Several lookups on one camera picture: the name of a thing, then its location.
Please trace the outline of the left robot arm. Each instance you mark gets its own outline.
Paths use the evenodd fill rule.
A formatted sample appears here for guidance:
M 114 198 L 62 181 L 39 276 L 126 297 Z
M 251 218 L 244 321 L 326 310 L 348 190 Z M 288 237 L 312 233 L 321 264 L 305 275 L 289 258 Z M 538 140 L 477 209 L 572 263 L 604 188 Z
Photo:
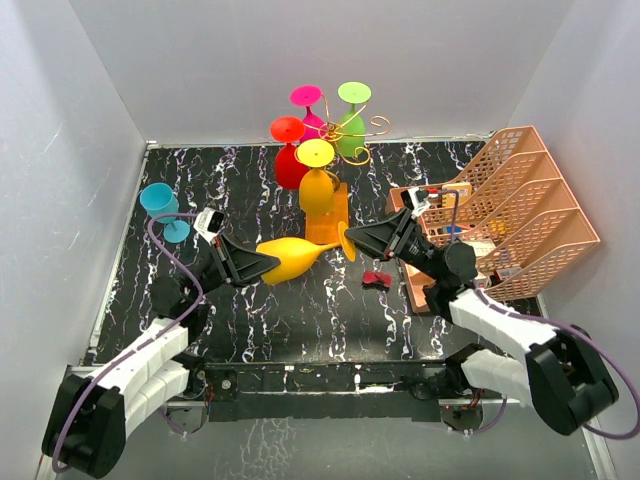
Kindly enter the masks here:
M 204 328 L 204 296 L 225 285 L 247 286 L 279 264 L 218 234 L 193 267 L 177 264 L 175 273 L 157 277 L 149 289 L 156 317 L 148 328 L 110 362 L 60 384 L 42 442 L 54 471 L 104 477 L 131 433 L 167 400 L 200 396 L 206 374 L 177 358 Z

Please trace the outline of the yellow-base amber wine glass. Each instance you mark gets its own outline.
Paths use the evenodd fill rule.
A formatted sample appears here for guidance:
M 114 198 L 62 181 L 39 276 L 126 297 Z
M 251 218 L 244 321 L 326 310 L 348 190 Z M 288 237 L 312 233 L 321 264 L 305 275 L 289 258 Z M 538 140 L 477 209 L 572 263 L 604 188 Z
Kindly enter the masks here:
M 321 253 L 341 247 L 346 258 L 353 262 L 356 259 L 356 246 L 346 237 L 348 224 L 340 221 L 337 224 L 338 241 L 320 245 L 298 237 L 282 237 L 256 246 L 256 252 L 272 256 L 280 264 L 261 275 L 261 279 L 268 285 L 277 285 L 295 279 L 307 272 Z

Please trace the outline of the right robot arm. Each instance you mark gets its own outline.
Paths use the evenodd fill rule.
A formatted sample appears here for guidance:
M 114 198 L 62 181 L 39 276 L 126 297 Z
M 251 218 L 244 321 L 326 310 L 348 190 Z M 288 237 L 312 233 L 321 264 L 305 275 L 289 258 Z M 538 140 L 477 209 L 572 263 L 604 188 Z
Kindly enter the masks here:
M 367 225 L 342 228 L 340 237 L 380 261 L 397 258 L 433 280 L 424 295 L 432 313 L 472 330 L 500 349 L 461 350 L 445 376 L 466 397 L 488 389 L 532 407 L 555 432 L 569 435 L 616 403 L 618 389 L 602 356 L 581 331 L 528 317 L 489 297 L 474 283 L 471 245 L 454 239 L 436 246 L 408 209 Z

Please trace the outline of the yellow-base orange wine glass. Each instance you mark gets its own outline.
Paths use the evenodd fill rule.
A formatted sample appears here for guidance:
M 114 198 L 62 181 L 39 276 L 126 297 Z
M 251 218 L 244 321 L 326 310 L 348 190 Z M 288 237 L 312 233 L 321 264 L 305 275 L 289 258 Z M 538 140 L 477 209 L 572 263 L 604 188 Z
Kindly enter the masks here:
M 296 150 L 297 160 L 309 168 L 299 187 L 299 205 L 307 215 L 326 215 L 333 207 L 333 181 L 325 167 L 334 154 L 333 146 L 320 138 L 307 140 Z

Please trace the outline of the blue wine glass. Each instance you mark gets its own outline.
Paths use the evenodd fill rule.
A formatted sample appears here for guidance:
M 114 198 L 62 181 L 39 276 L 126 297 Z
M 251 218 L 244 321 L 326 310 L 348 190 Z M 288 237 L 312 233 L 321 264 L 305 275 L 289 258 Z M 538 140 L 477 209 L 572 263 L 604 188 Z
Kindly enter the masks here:
M 161 214 L 177 213 L 179 202 L 172 188 L 166 183 L 153 183 L 145 187 L 139 195 L 140 204 L 150 217 Z M 175 216 L 166 216 L 157 220 L 164 226 L 163 237 L 166 242 L 177 244 L 184 241 L 190 233 L 190 225 Z

